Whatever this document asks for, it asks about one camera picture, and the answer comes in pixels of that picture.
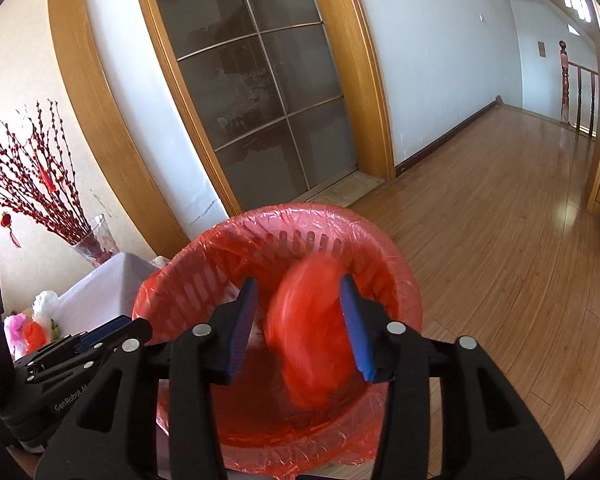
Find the red plastic bag trash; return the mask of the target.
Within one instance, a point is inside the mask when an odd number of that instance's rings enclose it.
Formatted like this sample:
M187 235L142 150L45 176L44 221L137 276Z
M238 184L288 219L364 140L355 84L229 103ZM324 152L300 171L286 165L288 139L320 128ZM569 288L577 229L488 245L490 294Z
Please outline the red plastic bag trash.
M368 391L357 369L340 304L341 262L313 254L294 263L269 303L264 324L291 411L335 419Z

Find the red lined trash basket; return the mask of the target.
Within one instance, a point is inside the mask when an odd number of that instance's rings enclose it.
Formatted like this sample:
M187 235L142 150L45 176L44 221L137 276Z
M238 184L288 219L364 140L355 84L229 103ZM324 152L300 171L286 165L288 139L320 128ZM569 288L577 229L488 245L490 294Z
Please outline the red lined trash basket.
M278 356L264 340L265 315L280 281L312 254L337 259L363 297L421 330L419 288L399 248L378 226L337 206L282 204L229 218L140 286L132 314L151 324L151 340L158 344L208 321L216 306L237 297L246 278L257 280L260 307L242 370L230 385L212 389L229 469L293 479L331 460L354 465L376 455L387 388L365 382L349 364L349 380L327 406L299 410L289 401Z

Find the plush toys pile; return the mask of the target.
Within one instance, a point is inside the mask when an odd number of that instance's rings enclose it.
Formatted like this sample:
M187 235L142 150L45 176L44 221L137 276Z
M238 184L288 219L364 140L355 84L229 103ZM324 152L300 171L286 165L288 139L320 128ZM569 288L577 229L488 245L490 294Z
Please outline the plush toys pile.
M60 338L61 330L52 317L57 307L58 295L45 290L36 296L30 308L4 318L4 336L13 361Z

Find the clear glass vase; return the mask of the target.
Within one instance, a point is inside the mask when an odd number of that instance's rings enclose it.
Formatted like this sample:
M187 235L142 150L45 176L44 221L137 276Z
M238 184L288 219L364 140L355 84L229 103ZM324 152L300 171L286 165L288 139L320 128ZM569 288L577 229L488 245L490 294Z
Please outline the clear glass vase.
M89 226L88 234L83 240L73 245L73 249L94 268L98 268L117 255L120 249L117 247L104 214L97 214L89 221Z

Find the red berry branch bouquet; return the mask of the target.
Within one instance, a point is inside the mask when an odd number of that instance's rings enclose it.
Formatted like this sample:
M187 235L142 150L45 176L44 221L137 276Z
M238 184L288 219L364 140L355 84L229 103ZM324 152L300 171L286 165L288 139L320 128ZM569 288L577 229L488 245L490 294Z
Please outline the red berry branch bouquet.
M75 245L90 233L59 103L37 101L0 121L0 210Z

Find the wooden stair railing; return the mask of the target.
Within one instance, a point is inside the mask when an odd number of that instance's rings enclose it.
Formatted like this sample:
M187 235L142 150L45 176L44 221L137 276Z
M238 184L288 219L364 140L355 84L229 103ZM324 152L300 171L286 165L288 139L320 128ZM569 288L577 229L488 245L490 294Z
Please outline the wooden stair railing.
M564 40L558 42L560 63L560 122L577 133L596 137L598 73L572 62Z

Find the glass panel sliding door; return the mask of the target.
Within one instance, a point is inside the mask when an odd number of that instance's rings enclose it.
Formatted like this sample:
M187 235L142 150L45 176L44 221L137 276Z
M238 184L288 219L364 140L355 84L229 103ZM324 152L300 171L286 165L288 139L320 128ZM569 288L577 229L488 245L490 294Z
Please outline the glass panel sliding door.
M243 210L294 202L355 171L315 0L157 0L211 148Z

